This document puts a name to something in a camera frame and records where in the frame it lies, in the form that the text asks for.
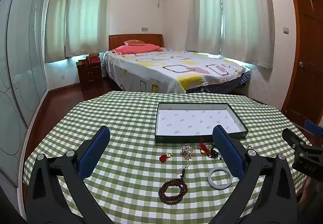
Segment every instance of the baseboard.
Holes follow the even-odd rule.
[[[75,83],[75,84],[72,84],[72,85],[62,86],[61,88],[52,89],[52,90],[50,90],[50,93],[52,94],[52,93],[55,93],[57,91],[66,90],[66,89],[73,88],[73,87],[76,87],[76,86],[80,86],[80,83]]]
[[[42,99],[40,100],[39,102],[39,105],[36,109],[36,112],[33,116],[33,119],[31,120],[31,123],[30,123],[30,126],[28,128],[28,131],[27,131],[27,135],[26,135],[26,138],[25,138],[25,142],[24,142],[24,145],[23,145],[23,148],[22,148],[22,153],[21,153],[21,157],[20,157],[20,163],[19,163],[19,175],[18,175],[18,188],[17,188],[17,201],[18,201],[18,208],[19,208],[19,211],[20,211],[20,215],[26,220],[26,213],[25,213],[25,207],[24,207],[24,199],[23,199],[23,175],[24,175],[24,162],[25,162],[25,153],[26,153],[26,148],[27,148],[27,144],[28,144],[28,139],[29,139],[29,136],[30,136],[30,132],[33,128],[33,125],[34,125],[34,122],[35,122],[35,119],[37,117],[37,114],[48,94],[49,90],[47,89],[45,94],[43,95]]]

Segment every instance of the door frame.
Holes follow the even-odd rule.
[[[299,50],[300,50],[300,24],[299,24],[299,12],[298,12],[298,6],[297,6],[297,0],[293,0],[294,2],[294,8],[295,8],[295,18],[296,18],[296,50],[295,50],[295,59],[294,59],[294,66],[293,66],[293,73],[292,73],[292,77],[290,79],[290,83],[289,83],[289,87],[288,87],[288,91],[286,94],[286,98],[283,104],[283,107],[281,109],[282,113],[286,113],[287,112],[287,106],[289,103],[289,99],[290,96],[292,94],[292,90],[294,87],[294,82],[295,82],[295,78],[296,78],[296,71],[298,68],[298,62],[299,62]],[[319,124],[321,119],[323,116],[323,107],[322,107],[322,111],[321,111],[321,115],[318,119],[318,121],[314,121],[316,124]]]

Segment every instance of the white wall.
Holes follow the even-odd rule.
[[[109,0],[110,34],[138,34],[163,31],[163,1]]]
[[[184,50],[190,0],[164,0],[164,47]]]
[[[293,0],[273,0],[275,51],[272,71],[254,67],[250,84],[240,92],[268,105],[282,108],[294,66],[296,19]],[[283,28],[289,28],[289,35]]]
[[[293,0],[273,0],[275,16],[275,52],[273,69],[252,65],[250,83],[238,92],[278,109],[287,94],[296,48],[296,20]],[[184,49],[189,0],[165,0],[165,47]],[[283,28],[289,28],[289,35]]]
[[[45,0],[44,8],[47,11],[48,1]],[[163,0],[109,0],[109,34],[156,33],[163,31]],[[84,59],[86,55],[45,64],[45,72],[49,90],[61,88],[79,82],[75,62]]]

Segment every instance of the wardrobe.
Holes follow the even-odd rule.
[[[17,207],[28,128],[47,91],[41,46],[44,0],[0,0],[0,185]]]

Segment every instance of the green checkered tablecloth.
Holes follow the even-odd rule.
[[[283,129],[288,127],[305,140],[276,108],[244,96],[110,92],[79,103],[57,124],[25,162],[24,182],[29,183],[38,154],[62,156],[69,149],[77,149],[106,125],[111,131],[111,141],[93,174],[84,182],[115,223],[209,223],[234,190],[238,179],[234,178],[225,190],[211,188],[207,183],[210,169],[225,166],[225,163],[203,156],[191,144],[193,159],[185,179],[188,193],[177,205],[160,202],[159,188],[164,182],[179,177],[175,171],[186,163],[180,155],[181,145],[155,144],[159,102],[229,103],[249,129],[247,138],[241,143],[252,145],[262,156],[275,157],[283,153],[290,167],[293,150],[282,139]],[[173,153],[173,157],[162,164],[159,156],[165,153]],[[291,171],[298,191],[305,176],[292,168]],[[226,177],[219,173],[213,180],[221,184],[226,182]],[[59,177],[59,181],[72,212],[80,215],[64,179]],[[263,181],[264,177],[260,177],[243,214],[251,211]],[[169,191],[169,195],[178,194],[177,188]]]

